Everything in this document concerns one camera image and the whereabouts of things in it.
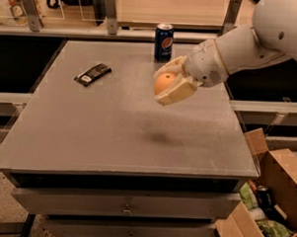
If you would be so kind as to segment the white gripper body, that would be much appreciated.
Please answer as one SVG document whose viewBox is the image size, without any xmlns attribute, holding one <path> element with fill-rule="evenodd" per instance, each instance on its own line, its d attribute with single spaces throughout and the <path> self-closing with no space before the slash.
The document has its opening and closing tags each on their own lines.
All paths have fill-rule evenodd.
<svg viewBox="0 0 297 237">
<path fill-rule="evenodd" d="M 196 45 L 186 56 L 186 73 L 200 86 L 212 88 L 228 78 L 227 69 L 213 39 Z"/>
</svg>

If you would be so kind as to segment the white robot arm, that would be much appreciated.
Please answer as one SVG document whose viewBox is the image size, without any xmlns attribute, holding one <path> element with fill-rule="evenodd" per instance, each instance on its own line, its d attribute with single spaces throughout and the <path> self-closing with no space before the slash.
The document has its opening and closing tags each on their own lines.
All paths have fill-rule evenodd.
<svg viewBox="0 0 297 237">
<path fill-rule="evenodd" d="M 153 75 L 154 99 L 168 106 L 214 87 L 234 73 L 297 61 L 297 0 L 260 0 L 253 23 L 206 39 Z"/>
</svg>

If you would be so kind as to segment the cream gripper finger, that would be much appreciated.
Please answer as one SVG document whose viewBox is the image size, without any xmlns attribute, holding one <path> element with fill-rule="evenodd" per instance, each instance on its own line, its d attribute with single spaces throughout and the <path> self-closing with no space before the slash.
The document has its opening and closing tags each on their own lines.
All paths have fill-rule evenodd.
<svg viewBox="0 0 297 237">
<path fill-rule="evenodd" d="M 168 89 L 155 95 L 154 99 L 161 106 L 168 106 L 193 96 L 200 85 L 200 82 L 193 80 L 191 77 L 179 76 Z"/>
<path fill-rule="evenodd" d="M 173 73 L 176 76 L 176 78 L 179 76 L 186 78 L 185 61 L 186 57 L 184 55 L 172 59 L 170 62 L 160 67 L 154 73 L 154 80 L 156 81 L 156 79 L 163 73 Z"/>
</svg>

